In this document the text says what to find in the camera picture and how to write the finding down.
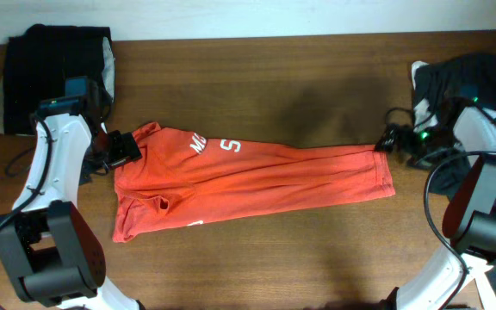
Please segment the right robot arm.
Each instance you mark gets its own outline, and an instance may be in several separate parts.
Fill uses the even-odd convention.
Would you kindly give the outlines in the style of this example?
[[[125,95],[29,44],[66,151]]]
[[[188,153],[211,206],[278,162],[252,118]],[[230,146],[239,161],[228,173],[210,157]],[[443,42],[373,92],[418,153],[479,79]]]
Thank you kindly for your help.
[[[423,194],[426,220],[441,245],[411,281],[379,302],[380,309],[443,309],[469,282],[496,265],[496,112],[465,108],[453,134],[464,150],[433,168]],[[472,167],[449,201],[443,224],[436,226],[429,188],[437,172],[459,158]]]

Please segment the red orange t-shirt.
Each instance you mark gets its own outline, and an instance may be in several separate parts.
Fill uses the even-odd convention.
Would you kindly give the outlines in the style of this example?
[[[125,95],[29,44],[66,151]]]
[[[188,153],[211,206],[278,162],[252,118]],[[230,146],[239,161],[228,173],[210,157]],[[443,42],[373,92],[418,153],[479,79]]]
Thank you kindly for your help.
[[[113,241],[142,233],[367,202],[394,195],[372,145],[299,149],[151,122],[133,132],[141,158],[115,171]]]

